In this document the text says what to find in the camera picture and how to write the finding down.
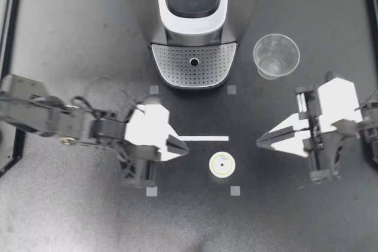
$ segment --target clear plastic cup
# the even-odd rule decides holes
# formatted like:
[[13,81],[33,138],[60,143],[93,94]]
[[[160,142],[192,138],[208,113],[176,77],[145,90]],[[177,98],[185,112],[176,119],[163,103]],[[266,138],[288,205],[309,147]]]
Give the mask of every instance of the clear plastic cup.
[[274,80],[292,73],[300,60],[299,48],[286,35],[269,34],[255,44],[253,60],[261,77]]

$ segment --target white strip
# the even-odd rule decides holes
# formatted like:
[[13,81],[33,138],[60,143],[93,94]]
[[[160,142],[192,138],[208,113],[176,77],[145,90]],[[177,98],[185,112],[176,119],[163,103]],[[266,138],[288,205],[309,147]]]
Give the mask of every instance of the white strip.
[[301,95],[300,94],[297,94],[297,96],[296,96],[296,102],[298,103],[299,112],[303,112],[303,107],[302,107],[302,101],[301,101]]
[[228,142],[228,136],[179,136],[178,137],[181,141],[193,141],[193,142],[200,142],[200,141],[223,141]]
[[304,93],[301,93],[301,101],[302,101],[303,112],[307,112],[306,99],[305,99]]

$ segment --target gray square marker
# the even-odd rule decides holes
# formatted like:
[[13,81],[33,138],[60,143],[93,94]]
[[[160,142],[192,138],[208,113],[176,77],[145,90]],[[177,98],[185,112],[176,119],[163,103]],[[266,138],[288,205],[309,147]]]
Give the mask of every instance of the gray square marker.
[[147,187],[146,188],[147,197],[157,197],[158,196],[158,187]]
[[228,85],[227,86],[227,94],[236,94],[237,89],[235,85]]
[[231,196],[240,196],[240,186],[230,186]]
[[157,85],[150,86],[149,94],[159,94],[159,86]]

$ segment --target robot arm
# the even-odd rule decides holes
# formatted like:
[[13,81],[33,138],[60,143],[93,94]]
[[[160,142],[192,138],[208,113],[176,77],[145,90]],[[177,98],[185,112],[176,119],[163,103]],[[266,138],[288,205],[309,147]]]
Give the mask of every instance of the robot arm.
[[378,100],[360,106],[354,83],[327,74],[316,88],[298,88],[299,112],[292,114],[257,141],[260,148],[308,158],[315,183],[340,177],[340,152],[346,138],[378,141]]
[[[169,111],[156,98],[135,106],[126,120],[118,120],[114,112],[92,108],[80,96],[73,103],[67,105],[50,96],[40,82],[9,75],[0,91],[0,120],[42,137],[58,137],[65,145],[114,149],[124,183],[132,186],[154,186],[156,162],[188,153],[168,122]],[[88,116],[91,121],[86,129]]]

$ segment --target black table surface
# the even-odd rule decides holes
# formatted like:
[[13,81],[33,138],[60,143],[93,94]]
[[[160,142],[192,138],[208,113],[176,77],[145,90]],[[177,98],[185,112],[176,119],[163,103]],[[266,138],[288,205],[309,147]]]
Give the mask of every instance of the black table surface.
[[[20,0],[11,71],[66,101],[112,76],[118,85],[99,80],[89,100],[120,112],[119,86],[143,97],[158,85],[179,135],[230,142],[189,143],[188,156],[159,166],[158,196],[146,197],[121,186],[112,152],[28,135],[24,158],[0,179],[0,251],[377,251],[378,171],[359,141],[346,143],[342,178],[319,186],[306,159],[255,145],[296,112],[294,89],[327,71],[353,80],[361,100],[377,89],[366,0],[260,0],[225,85],[198,92],[161,81],[131,9],[127,0]],[[298,43],[301,63],[266,81],[252,48],[272,32]],[[236,160],[226,180],[208,169],[221,150]]]

